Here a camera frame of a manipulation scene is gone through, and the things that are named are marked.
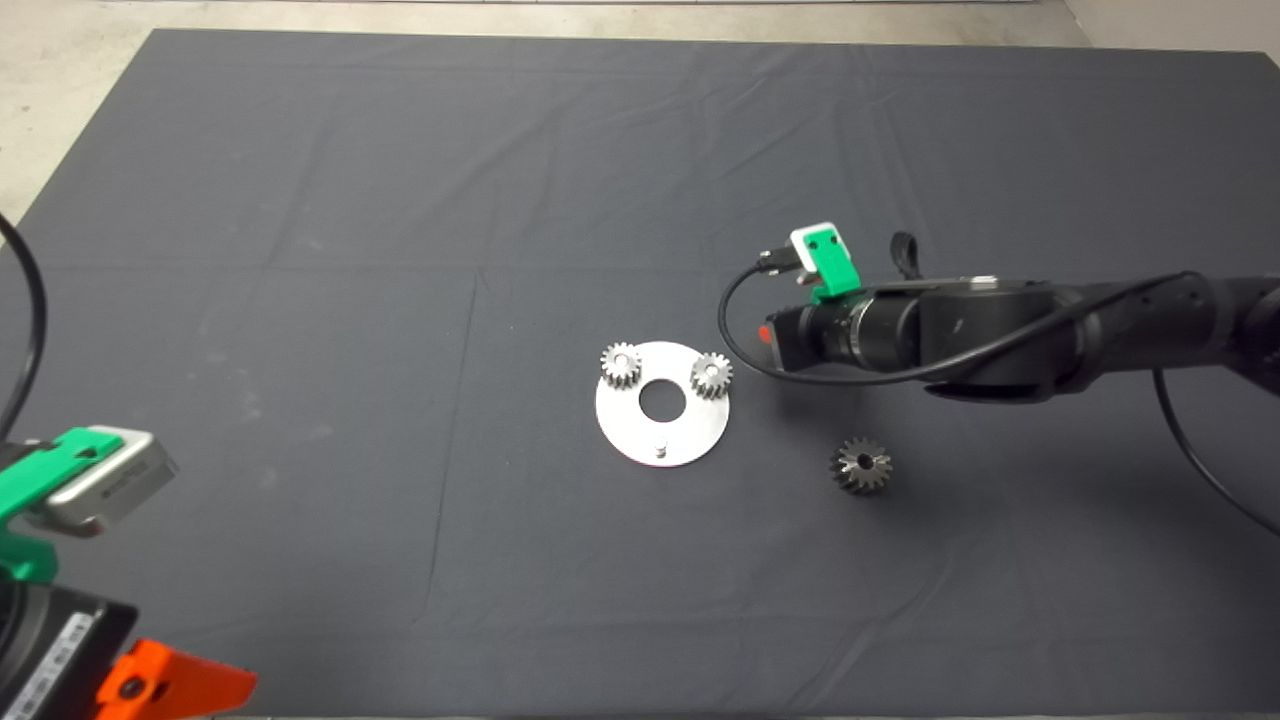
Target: center hole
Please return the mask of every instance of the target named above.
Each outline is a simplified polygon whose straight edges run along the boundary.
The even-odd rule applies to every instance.
[[[669,423],[685,413],[685,392],[671,380],[653,380],[640,388],[640,409],[655,423]]]

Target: green bracket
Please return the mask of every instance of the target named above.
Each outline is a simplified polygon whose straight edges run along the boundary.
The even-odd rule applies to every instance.
[[[854,266],[836,225],[823,223],[797,232],[801,233],[797,237],[799,242],[804,245],[818,277],[822,278],[822,283],[813,288],[814,302],[831,302],[863,287],[863,278],[858,274],[858,268]]]
[[[109,433],[72,428],[0,471],[0,569],[14,580],[47,583],[58,574],[49,541],[9,530],[13,518],[40,502],[87,468],[115,452],[124,441]]]

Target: metal gear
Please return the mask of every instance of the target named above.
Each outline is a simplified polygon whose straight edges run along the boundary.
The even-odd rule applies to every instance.
[[[719,352],[699,355],[689,377],[694,392],[707,400],[723,397],[731,382],[733,382],[733,365]]]
[[[884,489],[888,483],[890,456],[884,448],[870,438],[854,438],[845,442],[831,457],[831,471],[836,484],[851,495],[873,495]]]
[[[613,388],[627,388],[640,379],[640,351],[627,342],[614,342],[600,355],[600,377]]]

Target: cable connector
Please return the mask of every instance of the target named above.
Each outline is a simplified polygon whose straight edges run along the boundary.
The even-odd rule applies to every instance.
[[[764,252],[760,252],[760,258],[755,261],[755,272],[764,273],[769,277],[790,273],[801,268],[804,268],[804,261],[800,259],[800,254],[796,252],[796,249],[790,245],[774,247],[773,250],[765,250]]]

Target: circular metal plate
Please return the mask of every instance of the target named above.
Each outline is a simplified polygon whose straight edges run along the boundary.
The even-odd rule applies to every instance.
[[[595,418],[604,437],[622,455],[655,468],[675,468],[707,455],[728,424],[728,396],[708,400],[694,392],[689,377],[701,354],[678,342],[645,342],[636,348],[640,382],[614,389],[600,378],[595,386]],[[649,418],[640,407],[640,391],[655,380],[669,380],[685,393],[685,411],[669,423]]]

